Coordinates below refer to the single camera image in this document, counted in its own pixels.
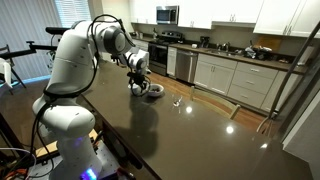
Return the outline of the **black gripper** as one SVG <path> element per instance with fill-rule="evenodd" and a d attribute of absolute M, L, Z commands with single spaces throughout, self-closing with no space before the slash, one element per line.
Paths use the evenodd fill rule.
<path fill-rule="evenodd" d="M 127 76 L 129 77 L 129 84 L 136 84 L 142 88 L 146 87 L 145 77 L 139 73 L 128 72 Z"/>

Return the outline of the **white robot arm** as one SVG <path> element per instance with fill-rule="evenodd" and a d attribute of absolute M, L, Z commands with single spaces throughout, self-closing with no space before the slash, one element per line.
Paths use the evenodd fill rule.
<path fill-rule="evenodd" d="M 145 79 L 145 51 L 132 51 L 134 44 L 121 20 L 80 21 L 66 30 L 58 44 L 53 70 L 43 94 L 33 104 L 36 119 L 57 139 L 62 161 L 49 180 L 95 180 L 102 170 L 89 133 L 95 125 L 94 115 L 76 103 L 89 89 L 97 72 L 99 54 L 107 52 L 120 58 L 131 71 L 129 84 L 142 94 L 149 88 Z"/>

